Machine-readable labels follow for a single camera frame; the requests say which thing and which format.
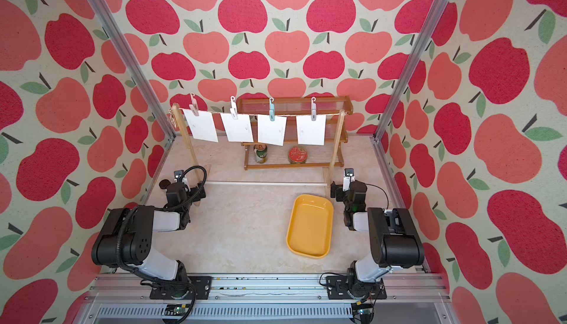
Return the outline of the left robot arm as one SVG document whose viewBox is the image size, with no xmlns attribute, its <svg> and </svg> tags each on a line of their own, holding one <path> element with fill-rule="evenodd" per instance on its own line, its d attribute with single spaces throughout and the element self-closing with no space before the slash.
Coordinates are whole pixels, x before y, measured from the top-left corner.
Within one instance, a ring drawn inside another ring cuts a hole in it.
<svg viewBox="0 0 567 324">
<path fill-rule="evenodd" d="M 92 246 L 92 262 L 122 269 L 142 279 L 161 293 L 183 296 L 193 290 L 185 265 L 164 256 L 152 246 L 155 233 L 185 230 L 190 223 L 190 207 L 206 197 L 204 182 L 189 188 L 175 182 L 166 188 L 164 207 L 136 205 L 113 209 Z"/>
</svg>

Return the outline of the teal clothespin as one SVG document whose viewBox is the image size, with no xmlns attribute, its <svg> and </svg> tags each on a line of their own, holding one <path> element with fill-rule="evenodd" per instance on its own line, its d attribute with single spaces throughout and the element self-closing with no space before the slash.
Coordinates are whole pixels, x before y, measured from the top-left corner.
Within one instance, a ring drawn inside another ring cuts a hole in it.
<svg viewBox="0 0 567 324">
<path fill-rule="evenodd" d="M 276 120 L 276 107 L 274 104 L 274 98 L 269 98 L 269 117 L 272 122 Z"/>
</svg>

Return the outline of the white clothespin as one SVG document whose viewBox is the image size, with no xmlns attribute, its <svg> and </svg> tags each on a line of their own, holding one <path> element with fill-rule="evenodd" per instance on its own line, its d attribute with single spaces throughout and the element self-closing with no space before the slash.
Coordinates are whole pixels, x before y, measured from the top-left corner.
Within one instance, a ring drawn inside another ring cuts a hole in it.
<svg viewBox="0 0 567 324">
<path fill-rule="evenodd" d="M 235 96 L 230 97 L 230 104 L 231 104 L 230 114 L 231 114 L 231 116 L 234 120 L 237 120 L 239 113 L 238 113 L 238 110 L 237 110 L 237 104 L 236 104 L 236 97 Z"/>
</svg>

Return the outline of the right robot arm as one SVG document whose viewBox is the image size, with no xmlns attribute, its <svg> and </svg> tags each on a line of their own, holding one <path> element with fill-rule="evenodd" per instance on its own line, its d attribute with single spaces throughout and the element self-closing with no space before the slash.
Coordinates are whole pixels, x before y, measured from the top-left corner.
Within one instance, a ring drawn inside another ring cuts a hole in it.
<svg viewBox="0 0 567 324">
<path fill-rule="evenodd" d="M 355 297 L 371 292 L 382 276 L 394 269 L 422 265 L 425 250 L 405 208 L 366 207 L 368 186 L 360 181 L 340 187 L 344 224 L 350 231 L 369 234 L 370 253 L 348 269 L 348 291 Z"/>
</svg>

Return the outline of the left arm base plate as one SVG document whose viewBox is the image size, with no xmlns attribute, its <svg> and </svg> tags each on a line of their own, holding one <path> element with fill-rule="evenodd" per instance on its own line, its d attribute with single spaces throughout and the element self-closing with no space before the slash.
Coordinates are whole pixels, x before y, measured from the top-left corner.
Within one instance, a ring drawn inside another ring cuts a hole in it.
<svg viewBox="0 0 567 324">
<path fill-rule="evenodd" d="M 189 276 L 188 281 L 159 280 L 151 284 L 152 300 L 207 300 L 211 291 L 211 276 Z"/>
</svg>

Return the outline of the grey clothespin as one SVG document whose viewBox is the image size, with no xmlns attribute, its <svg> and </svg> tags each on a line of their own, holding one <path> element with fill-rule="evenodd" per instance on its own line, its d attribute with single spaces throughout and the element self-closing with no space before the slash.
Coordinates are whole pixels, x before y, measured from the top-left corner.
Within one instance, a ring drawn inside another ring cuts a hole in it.
<svg viewBox="0 0 567 324">
<path fill-rule="evenodd" d="M 316 105 L 316 97 L 311 97 L 311 120 L 317 120 L 317 105 Z"/>
</svg>

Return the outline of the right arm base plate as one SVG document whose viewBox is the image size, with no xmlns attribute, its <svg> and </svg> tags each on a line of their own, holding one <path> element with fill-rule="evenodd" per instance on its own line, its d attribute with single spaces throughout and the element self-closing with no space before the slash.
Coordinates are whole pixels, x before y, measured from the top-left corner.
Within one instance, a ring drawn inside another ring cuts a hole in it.
<svg viewBox="0 0 567 324">
<path fill-rule="evenodd" d="M 329 300 L 385 300 L 388 297 L 383 280 L 365 283 L 344 275 L 327 275 L 322 286 Z"/>
</svg>

